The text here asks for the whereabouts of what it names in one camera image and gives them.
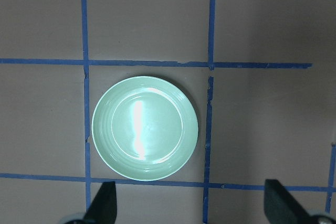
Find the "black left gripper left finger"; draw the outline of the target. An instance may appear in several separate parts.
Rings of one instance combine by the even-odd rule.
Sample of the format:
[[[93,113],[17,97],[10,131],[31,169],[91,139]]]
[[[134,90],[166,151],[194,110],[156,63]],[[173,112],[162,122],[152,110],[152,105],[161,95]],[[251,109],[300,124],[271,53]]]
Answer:
[[[84,223],[114,224],[117,218],[115,182],[104,182],[83,217]]]

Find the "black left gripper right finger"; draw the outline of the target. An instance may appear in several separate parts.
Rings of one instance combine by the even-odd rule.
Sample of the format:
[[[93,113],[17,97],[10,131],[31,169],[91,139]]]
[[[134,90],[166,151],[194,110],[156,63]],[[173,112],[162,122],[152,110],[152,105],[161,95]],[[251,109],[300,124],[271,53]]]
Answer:
[[[271,224],[317,223],[276,179],[265,180],[264,213]]]

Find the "green plate near left arm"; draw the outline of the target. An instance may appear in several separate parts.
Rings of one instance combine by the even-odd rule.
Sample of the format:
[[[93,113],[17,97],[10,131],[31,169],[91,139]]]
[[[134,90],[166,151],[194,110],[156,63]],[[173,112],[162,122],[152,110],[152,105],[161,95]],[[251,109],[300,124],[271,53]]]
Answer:
[[[122,80],[99,99],[91,134],[103,162],[138,181],[179,171],[191,158],[198,120],[188,97],[170,82],[150,76]]]

